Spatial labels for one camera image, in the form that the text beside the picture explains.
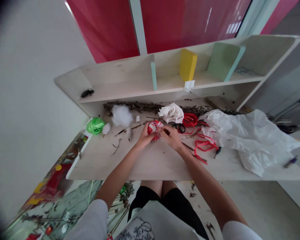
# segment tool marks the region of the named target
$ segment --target person's left hand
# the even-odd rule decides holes
[[[147,122],[146,125],[144,126],[142,133],[139,137],[139,140],[136,143],[136,146],[140,146],[144,148],[147,146],[151,140],[158,134],[158,132],[153,132],[150,135],[148,134],[148,126],[150,122]]]

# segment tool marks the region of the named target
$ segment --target forearm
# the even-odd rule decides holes
[[[221,230],[228,221],[238,221],[245,225],[237,206],[217,180],[200,164],[199,160],[182,147],[177,151],[185,161],[196,186],[215,215]]]
[[[98,191],[95,199],[102,199],[105,201],[108,210],[126,182],[130,171],[142,150],[143,148],[141,146],[134,145],[118,166],[110,173]]]

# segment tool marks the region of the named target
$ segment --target leg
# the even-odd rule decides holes
[[[164,198],[167,193],[174,188],[178,188],[174,181],[163,181],[162,183],[162,198]]]
[[[162,204],[170,212],[194,228],[201,237],[209,239],[200,218],[173,181],[163,181],[162,196]]]
[[[156,180],[156,181],[141,181],[140,186],[145,186],[150,188],[152,191],[154,191],[159,198],[161,198],[162,193],[162,181]]]
[[[132,216],[132,211],[136,208],[143,208],[149,201],[161,202],[162,181],[141,181],[135,199],[132,201],[128,221]]]

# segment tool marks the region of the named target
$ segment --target person's right hand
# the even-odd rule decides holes
[[[169,126],[163,126],[162,128],[158,128],[158,132],[174,150],[178,151],[183,148],[183,144],[179,138],[177,129]]]

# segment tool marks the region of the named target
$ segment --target wooden desk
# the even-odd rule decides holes
[[[182,101],[195,105],[195,101]],[[154,113],[144,112],[139,114],[132,111],[133,118],[140,116],[140,123],[151,120],[146,117],[158,117]],[[125,133],[114,137],[123,128],[112,124],[111,118],[104,117],[106,122],[111,123],[111,131],[104,138],[102,134],[93,136],[82,153],[82,159],[77,158],[67,174],[71,180],[104,180],[111,171],[119,164],[132,146],[137,142],[143,125],[132,130],[132,141],[129,142]],[[117,152],[112,155],[122,138]],[[195,136],[181,135],[182,141],[190,147],[195,147]],[[208,165],[202,165],[220,181],[278,181],[300,180],[300,167],[296,164],[288,169],[283,164],[267,168],[263,177],[245,169],[240,161],[237,150],[223,148],[221,153],[213,159],[215,150],[209,152],[198,151],[198,155],[208,160]],[[182,158],[163,140],[159,139],[150,143],[140,155],[140,159],[133,167],[128,180],[191,180],[190,173]]]

